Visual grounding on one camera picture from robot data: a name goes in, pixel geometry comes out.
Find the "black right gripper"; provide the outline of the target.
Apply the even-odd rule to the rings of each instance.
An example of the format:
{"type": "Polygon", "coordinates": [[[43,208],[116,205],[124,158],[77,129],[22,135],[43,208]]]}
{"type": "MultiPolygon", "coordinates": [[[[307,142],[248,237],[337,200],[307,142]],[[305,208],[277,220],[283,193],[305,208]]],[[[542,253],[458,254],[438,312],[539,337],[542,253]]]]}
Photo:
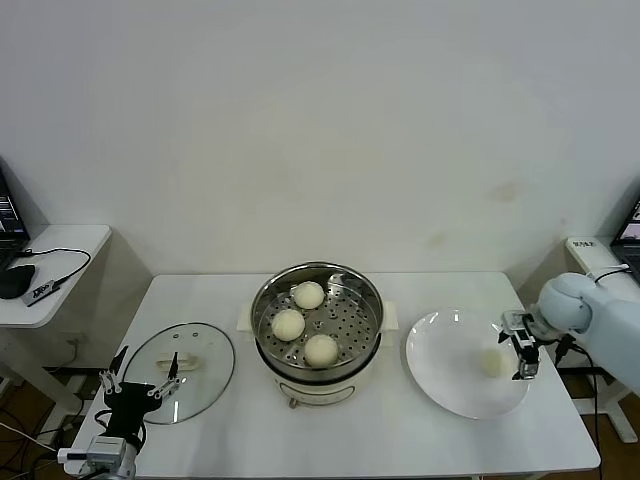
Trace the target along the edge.
{"type": "MultiPolygon", "coordinates": [[[[510,336],[501,331],[498,336],[498,343],[509,339],[510,336]]],[[[513,381],[533,380],[539,369],[539,352],[535,339],[526,328],[517,328],[513,331],[513,344],[520,359],[516,372],[511,379],[513,381]]]]}

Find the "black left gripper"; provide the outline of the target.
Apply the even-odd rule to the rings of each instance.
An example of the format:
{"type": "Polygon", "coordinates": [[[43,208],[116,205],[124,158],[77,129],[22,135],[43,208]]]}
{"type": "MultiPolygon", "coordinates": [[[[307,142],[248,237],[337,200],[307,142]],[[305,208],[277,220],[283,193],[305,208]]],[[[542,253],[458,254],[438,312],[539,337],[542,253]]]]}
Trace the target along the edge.
{"type": "Polygon", "coordinates": [[[172,395],[180,386],[178,378],[178,353],[175,352],[170,364],[167,380],[160,386],[122,382],[118,373],[124,361],[128,346],[124,346],[111,360],[107,369],[99,372],[99,380],[104,390],[104,403],[111,410],[111,416],[104,431],[106,436],[128,438],[137,437],[144,416],[158,409],[158,400],[172,395]]]}

